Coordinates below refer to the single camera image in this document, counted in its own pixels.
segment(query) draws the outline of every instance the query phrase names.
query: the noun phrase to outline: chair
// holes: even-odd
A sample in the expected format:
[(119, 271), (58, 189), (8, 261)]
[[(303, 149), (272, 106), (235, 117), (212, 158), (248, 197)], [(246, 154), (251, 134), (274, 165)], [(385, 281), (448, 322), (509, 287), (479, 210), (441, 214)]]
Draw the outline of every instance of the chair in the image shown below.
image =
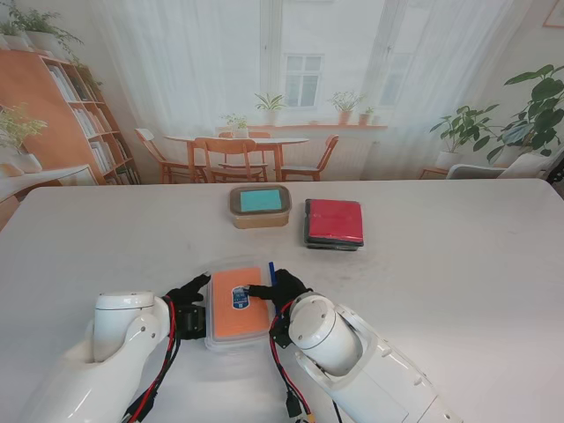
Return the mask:
[(335, 145), (338, 142), (338, 135), (329, 135), (327, 141), (325, 141), (325, 145), (327, 148), (325, 149), (325, 153), (319, 160), (319, 164), (317, 167), (306, 167), (306, 166), (282, 166), (280, 169), (282, 172), (282, 181), (287, 181), (287, 177), (290, 174), (301, 174), (304, 176), (311, 176), (314, 181), (319, 182), (321, 181), (321, 172), (327, 166), (329, 162), (329, 158), (335, 149)]
[(544, 157), (538, 154), (526, 153), (507, 169), (500, 167), (482, 167), (472, 165), (454, 165), (447, 173), (446, 179), (517, 179), (539, 178), (549, 169), (559, 157)]
[[(199, 137), (196, 138), (196, 147), (204, 149), (206, 171), (211, 183), (216, 182), (216, 177), (222, 178), (222, 182), (226, 182), (227, 178), (243, 179), (249, 182), (260, 181), (263, 170), (261, 168), (253, 168), (249, 163), (249, 153), (256, 149), (256, 143), (252, 139)], [(228, 154), (242, 154), (245, 158), (245, 165), (243, 168), (212, 167), (210, 152), (219, 152), (226, 156)]]
[[(159, 151), (157, 146), (154, 144), (153, 140), (155, 136), (149, 131), (142, 128), (138, 128), (135, 130), (135, 133), (145, 146), (152, 157), (157, 160), (159, 163), (159, 171), (160, 171), (160, 183), (165, 183), (165, 178), (167, 179), (166, 183), (173, 183), (174, 175), (189, 177), (189, 164), (188, 163), (181, 163), (179, 161), (172, 161), (167, 160), (165, 156)], [(196, 181), (197, 182), (208, 182), (207, 177), (205, 175), (205, 166), (204, 165), (194, 165), (196, 168)], [(188, 173), (182, 172), (175, 172), (173, 169), (187, 169)]]
[[(220, 138), (233, 138), (233, 133), (232, 132), (221, 132), (219, 134)], [(269, 134), (268, 132), (250, 132), (249, 133), (249, 138), (270, 138), (271, 134)], [(266, 163), (266, 160), (264, 158), (264, 152), (261, 151), (261, 155), (263, 158), (263, 162), (262, 163), (254, 163), (251, 164), (251, 168), (261, 168), (263, 170), (263, 180), (265, 182), (268, 182), (268, 176), (266, 175), (266, 168), (268, 167), (268, 164)], [(224, 158), (225, 163), (219, 163), (219, 165), (221, 167), (228, 167), (228, 168), (232, 168), (232, 169), (237, 169), (237, 168), (244, 168), (244, 165), (231, 165), (229, 163), (227, 163), (227, 155), (225, 155)]]

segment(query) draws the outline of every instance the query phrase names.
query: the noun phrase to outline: window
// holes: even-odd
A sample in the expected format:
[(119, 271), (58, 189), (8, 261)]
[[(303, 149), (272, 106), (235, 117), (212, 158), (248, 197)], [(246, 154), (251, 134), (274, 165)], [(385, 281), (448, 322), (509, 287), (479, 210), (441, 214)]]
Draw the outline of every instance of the window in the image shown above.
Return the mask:
[(318, 97), (323, 58), (321, 56), (286, 57), (286, 105), (311, 108)]

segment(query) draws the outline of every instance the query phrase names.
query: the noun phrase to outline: sticker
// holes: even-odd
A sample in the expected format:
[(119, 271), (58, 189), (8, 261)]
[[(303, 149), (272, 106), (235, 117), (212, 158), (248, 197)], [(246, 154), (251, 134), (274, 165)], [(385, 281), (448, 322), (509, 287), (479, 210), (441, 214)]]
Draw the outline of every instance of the sticker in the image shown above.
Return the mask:
[(250, 305), (249, 290), (244, 286), (237, 286), (231, 291), (233, 295), (233, 308), (243, 310)]

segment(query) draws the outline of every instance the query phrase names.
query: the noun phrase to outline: food container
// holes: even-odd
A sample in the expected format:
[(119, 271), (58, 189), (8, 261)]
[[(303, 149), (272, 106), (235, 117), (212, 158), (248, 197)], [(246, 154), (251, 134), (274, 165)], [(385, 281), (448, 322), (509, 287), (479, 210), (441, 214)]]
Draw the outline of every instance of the food container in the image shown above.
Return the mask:
[(205, 338), (209, 350), (238, 352), (268, 340), (273, 306), (269, 301), (249, 297), (247, 285), (271, 286), (268, 263), (232, 263), (211, 273)]
[(229, 193), (229, 210), (239, 229), (284, 226), (291, 209), (290, 191), (281, 185), (252, 185)]

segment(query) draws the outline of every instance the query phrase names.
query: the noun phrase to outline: white curtain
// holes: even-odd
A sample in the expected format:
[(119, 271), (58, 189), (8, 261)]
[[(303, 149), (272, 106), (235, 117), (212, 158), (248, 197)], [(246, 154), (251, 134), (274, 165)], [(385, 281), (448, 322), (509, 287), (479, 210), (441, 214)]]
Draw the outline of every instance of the white curtain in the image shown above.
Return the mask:
[[(421, 3), (411, 0), (410, 5)], [(370, 152), (365, 179), (413, 179), (421, 168), (434, 164), (443, 144), (429, 129), (440, 116), (451, 115), (476, 98), (530, 1), (427, 3), (429, 19), (389, 128)]]

